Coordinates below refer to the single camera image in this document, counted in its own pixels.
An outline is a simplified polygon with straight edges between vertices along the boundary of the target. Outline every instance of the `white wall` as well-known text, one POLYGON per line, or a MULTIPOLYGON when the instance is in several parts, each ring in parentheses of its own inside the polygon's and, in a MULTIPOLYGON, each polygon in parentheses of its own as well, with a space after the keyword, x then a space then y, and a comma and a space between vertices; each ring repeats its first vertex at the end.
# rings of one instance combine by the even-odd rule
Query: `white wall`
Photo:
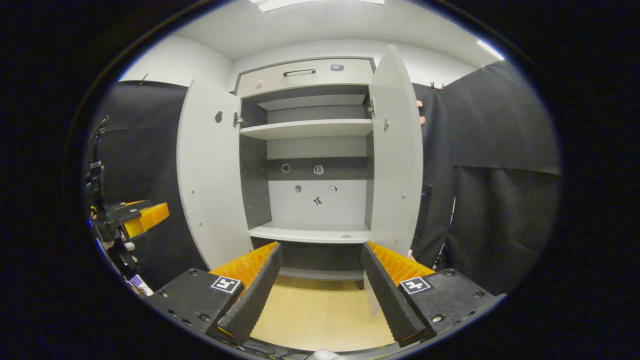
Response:
MULTIPOLYGON (((387 42, 376 40, 344 39, 278 47, 237 60, 230 71, 225 90, 233 91, 236 88, 236 80, 240 72, 281 61, 320 56, 367 56, 373 57, 377 66, 387 44, 387 42)), ((399 43, 395 45, 403 57, 404 65, 413 83, 429 85, 433 81, 436 86, 441 86, 442 83, 447 85, 478 69, 478 66, 471 66, 427 49, 399 43)))
POLYGON ((207 79, 220 87, 227 83, 233 62, 194 40, 170 36, 150 48, 127 69, 119 81, 160 81, 189 86, 194 78, 207 79))

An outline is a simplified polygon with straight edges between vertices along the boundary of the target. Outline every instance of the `small hook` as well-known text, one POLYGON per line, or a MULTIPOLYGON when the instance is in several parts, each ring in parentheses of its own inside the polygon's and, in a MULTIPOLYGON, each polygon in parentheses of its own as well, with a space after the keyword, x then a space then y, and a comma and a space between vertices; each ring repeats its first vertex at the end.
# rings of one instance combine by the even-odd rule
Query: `small hook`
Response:
POLYGON ((147 75, 149 75, 149 73, 146 73, 144 78, 142 78, 142 80, 140 80, 140 84, 138 84, 138 86, 142 85, 142 82, 144 82, 144 80, 147 78, 147 75))

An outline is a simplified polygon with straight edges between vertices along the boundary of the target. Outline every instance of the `drawer handle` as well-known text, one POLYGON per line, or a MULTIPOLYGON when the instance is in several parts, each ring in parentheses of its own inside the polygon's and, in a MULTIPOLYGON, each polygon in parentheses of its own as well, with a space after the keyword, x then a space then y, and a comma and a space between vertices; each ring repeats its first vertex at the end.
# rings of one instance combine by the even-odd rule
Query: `drawer handle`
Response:
POLYGON ((291 74, 292 72, 301 72, 301 71, 311 71, 311 74, 315 74, 316 70, 315 69, 304 69, 304 70, 293 70, 293 71, 287 71, 287 72, 283 72, 282 75, 283 76, 288 76, 289 74, 291 74))

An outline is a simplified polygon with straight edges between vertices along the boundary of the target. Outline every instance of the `orange gripper pad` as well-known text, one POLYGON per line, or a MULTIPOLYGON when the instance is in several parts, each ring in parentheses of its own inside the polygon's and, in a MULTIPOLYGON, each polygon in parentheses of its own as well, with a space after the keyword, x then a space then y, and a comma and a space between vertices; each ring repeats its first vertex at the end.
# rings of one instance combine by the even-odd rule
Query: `orange gripper pad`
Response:
POLYGON ((140 210, 140 217, 125 222, 124 227, 129 237, 133 238, 160 224, 168 216, 169 207, 166 202, 163 202, 162 204, 140 210))
POLYGON ((384 266, 389 276, 391 276, 391 280, 393 280, 396 286, 400 285, 401 281, 435 273, 432 269, 394 251, 386 249, 371 241, 368 241, 368 243, 374 254, 378 257, 382 266, 384 266))
POLYGON ((247 255, 242 255, 235 260, 229 261, 228 263, 211 270, 209 273, 242 281, 244 290, 238 297, 240 299, 249 286, 251 286, 255 277, 258 276, 262 266, 267 261, 269 255, 271 255, 271 251, 273 251, 273 248, 275 248, 277 244, 278 242, 274 241, 273 243, 259 247, 247 255))

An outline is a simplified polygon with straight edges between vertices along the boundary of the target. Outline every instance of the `label sticker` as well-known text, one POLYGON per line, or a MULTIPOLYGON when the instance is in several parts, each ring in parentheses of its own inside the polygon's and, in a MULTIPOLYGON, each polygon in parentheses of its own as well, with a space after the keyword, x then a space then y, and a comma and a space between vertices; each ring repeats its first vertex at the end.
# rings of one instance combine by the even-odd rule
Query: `label sticker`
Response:
POLYGON ((221 276, 216 279, 211 287, 220 291, 224 291, 225 293, 233 294, 238 287, 238 284, 240 284, 240 280, 221 276))
POLYGON ((131 281, 131 283, 135 286, 140 286, 140 284, 142 284, 142 278, 140 278, 140 275, 132 277, 129 281, 131 281))
POLYGON ((427 290, 431 285, 427 284, 421 277, 414 277, 413 279, 401 281, 400 285, 404 288, 407 294, 415 294, 422 290, 427 290))

